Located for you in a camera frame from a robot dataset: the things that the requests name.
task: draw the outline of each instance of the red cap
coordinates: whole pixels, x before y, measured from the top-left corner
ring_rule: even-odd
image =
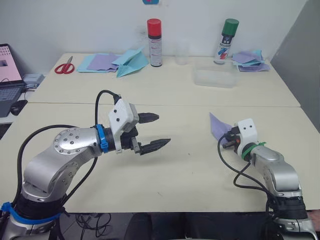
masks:
[[[157,18],[151,18],[146,21],[148,27],[148,35],[157,37],[161,35],[161,20]]]

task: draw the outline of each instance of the white wall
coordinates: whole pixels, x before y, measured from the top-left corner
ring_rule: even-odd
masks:
[[[29,73],[47,73],[65,52],[122,53],[162,20],[163,53],[183,36],[192,56],[213,56],[224,20],[240,21],[232,51],[261,48],[272,58],[306,0],[0,0],[0,43]]]

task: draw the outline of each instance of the laptop screen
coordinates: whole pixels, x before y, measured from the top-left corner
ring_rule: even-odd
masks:
[[[8,44],[0,44],[0,83],[21,81],[22,78]]]

